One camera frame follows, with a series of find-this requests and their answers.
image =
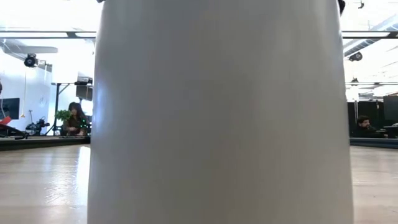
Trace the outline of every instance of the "woman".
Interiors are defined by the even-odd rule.
[[[69,136],[84,136],[87,134],[87,118],[79,103],[70,103],[70,118],[63,122]]]

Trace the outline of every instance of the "white wall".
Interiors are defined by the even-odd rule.
[[[24,87],[26,74],[26,95],[24,105]],[[25,118],[12,120],[9,125],[25,130],[31,123],[29,110],[32,110],[33,121],[36,123],[41,117],[49,113],[50,82],[52,74],[41,68],[26,68],[23,61],[0,51],[0,78],[3,86],[1,97],[20,98],[19,114]]]

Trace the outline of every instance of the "fluorescent light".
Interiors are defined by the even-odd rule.
[[[96,32],[77,32],[76,36],[78,37],[89,37],[89,38],[95,38],[97,35]]]
[[[0,38],[18,39],[38,37],[66,38],[68,35],[65,32],[0,32]]]
[[[387,37],[390,32],[343,32],[344,38],[350,37]]]

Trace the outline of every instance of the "white pillar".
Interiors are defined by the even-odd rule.
[[[107,0],[88,224],[352,224],[331,0]]]

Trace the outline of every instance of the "ceiling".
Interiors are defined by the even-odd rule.
[[[358,9],[361,0],[345,1],[346,9],[341,17],[342,30],[384,30],[398,24],[398,0],[363,0],[362,9]],[[0,30],[96,31],[101,9],[102,4],[95,0],[0,0]],[[14,40],[2,40],[13,46],[54,47],[58,52],[68,52],[67,55],[77,63],[87,60],[86,67],[94,66],[94,45],[90,41],[12,41]],[[344,40],[345,52],[357,45],[363,45],[365,41],[369,42]],[[398,82],[398,39],[372,42],[360,52],[363,55],[361,61],[344,62],[346,82],[353,78],[357,78],[359,82]],[[38,54],[38,57],[55,63],[59,60],[57,55],[59,54]],[[348,91],[351,91],[348,98],[353,93],[377,97],[398,92],[398,85],[348,85]]]

